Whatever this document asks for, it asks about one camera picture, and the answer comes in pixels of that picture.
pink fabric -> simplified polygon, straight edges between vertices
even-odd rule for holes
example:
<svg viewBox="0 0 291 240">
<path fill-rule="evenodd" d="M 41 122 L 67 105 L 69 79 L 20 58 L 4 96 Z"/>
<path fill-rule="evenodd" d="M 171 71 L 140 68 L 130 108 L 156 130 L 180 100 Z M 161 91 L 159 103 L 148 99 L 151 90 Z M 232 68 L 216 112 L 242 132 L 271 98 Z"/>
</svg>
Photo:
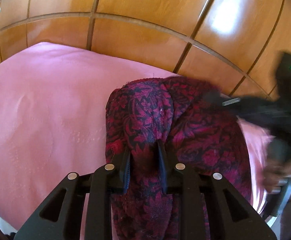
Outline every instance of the pink fabric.
<svg viewBox="0 0 291 240">
<path fill-rule="evenodd" d="M 0 216 L 19 229 L 66 174 L 91 173 L 105 164 L 105 106 L 111 92 L 136 79 L 171 75 L 46 42 L 1 63 Z M 253 178 L 264 165 L 262 132 L 240 124 Z M 261 191 L 254 185 L 253 192 Z"/>
</svg>

dark red patterned garment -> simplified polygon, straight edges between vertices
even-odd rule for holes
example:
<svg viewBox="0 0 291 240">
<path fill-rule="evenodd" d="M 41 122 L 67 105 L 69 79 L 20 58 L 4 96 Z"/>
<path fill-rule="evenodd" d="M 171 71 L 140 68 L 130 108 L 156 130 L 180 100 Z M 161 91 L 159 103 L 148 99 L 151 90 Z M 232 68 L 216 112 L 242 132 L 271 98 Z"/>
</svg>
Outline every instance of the dark red patterned garment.
<svg viewBox="0 0 291 240">
<path fill-rule="evenodd" d="M 162 192 L 153 151 L 158 139 L 167 154 L 198 173 L 222 173 L 250 201 L 243 134 L 236 117 L 202 101 L 211 90 L 217 87 L 205 81 L 170 77 L 137 80 L 112 92 L 106 107 L 107 163 L 126 146 L 132 153 L 128 192 L 111 199 L 120 240 L 177 239 L 178 196 Z"/>
</svg>

triangular cutout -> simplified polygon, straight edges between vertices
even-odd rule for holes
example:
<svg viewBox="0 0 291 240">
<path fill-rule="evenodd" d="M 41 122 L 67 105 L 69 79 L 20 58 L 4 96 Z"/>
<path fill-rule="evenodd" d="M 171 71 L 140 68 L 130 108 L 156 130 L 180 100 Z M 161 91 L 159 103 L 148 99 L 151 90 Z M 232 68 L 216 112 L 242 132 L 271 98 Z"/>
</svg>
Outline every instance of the triangular cutout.
<svg viewBox="0 0 291 240">
<path fill-rule="evenodd" d="M 44 207 L 39 216 L 52 222 L 57 222 L 66 192 L 65 188 L 61 189 Z"/>
<path fill-rule="evenodd" d="M 232 221 L 238 222 L 247 219 L 249 217 L 247 211 L 240 205 L 239 201 L 230 193 L 230 191 L 224 189 L 223 193 L 230 210 Z"/>
</svg>

human hand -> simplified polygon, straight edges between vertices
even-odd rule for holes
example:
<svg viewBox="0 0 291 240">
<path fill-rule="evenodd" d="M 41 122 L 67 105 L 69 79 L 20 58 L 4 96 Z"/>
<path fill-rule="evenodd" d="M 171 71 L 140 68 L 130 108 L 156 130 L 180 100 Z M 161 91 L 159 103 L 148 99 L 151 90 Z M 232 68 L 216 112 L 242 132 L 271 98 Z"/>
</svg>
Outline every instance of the human hand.
<svg viewBox="0 0 291 240">
<path fill-rule="evenodd" d="M 263 184 L 269 194 L 277 194 L 281 187 L 291 178 L 291 160 L 287 163 L 280 163 L 274 159 L 267 160 L 267 166 L 263 170 Z"/>
</svg>

round metal pin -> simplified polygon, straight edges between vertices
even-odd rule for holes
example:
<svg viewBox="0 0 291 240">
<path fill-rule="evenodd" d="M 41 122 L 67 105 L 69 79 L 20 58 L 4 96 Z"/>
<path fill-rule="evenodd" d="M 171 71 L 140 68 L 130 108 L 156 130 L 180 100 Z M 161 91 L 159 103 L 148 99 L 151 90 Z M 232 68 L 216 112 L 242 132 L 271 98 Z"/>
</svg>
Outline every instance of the round metal pin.
<svg viewBox="0 0 291 240">
<path fill-rule="evenodd" d="M 184 170 L 185 169 L 185 165 L 183 163 L 178 163 L 175 165 L 175 168 L 177 170 Z"/>
<path fill-rule="evenodd" d="M 219 180 L 219 179 L 222 179 L 222 175 L 220 173 L 216 172 L 216 173 L 213 173 L 213 178 Z"/>
<path fill-rule="evenodd" d="M 111 164 L 111 163 L 109 163 L 109 164 L 107 164 L 107 165 L 105 166 L 105 169 L 106 169 L 107 171 L 112 171 L 114 168 L 115 168 L 115 166 L 114 166 L 113 164 Z"/>
<path fill-rule="evenodd" d="M 77 177 L 77 173 L 72 172 L 68 174 L 68 179 L 75 179 L 76 177 Z"/>
</svg>

